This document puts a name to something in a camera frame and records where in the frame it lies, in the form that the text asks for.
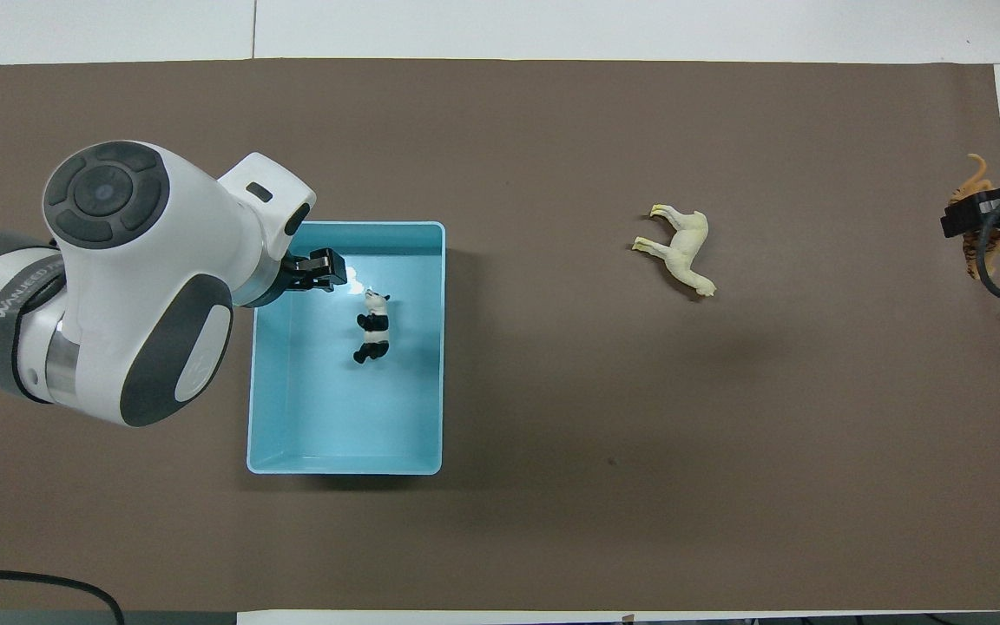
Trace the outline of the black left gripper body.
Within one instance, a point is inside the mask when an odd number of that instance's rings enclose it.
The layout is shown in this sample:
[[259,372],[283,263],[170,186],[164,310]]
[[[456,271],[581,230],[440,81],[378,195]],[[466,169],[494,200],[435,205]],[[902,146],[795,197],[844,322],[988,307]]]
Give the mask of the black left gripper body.
[[314,279],[310,277],[310,269],[305,263],[310,261],[308,254],[286,253],[280,264],[280,270],[274,281],[274,295],[280,297],[289,290],[311,290]]

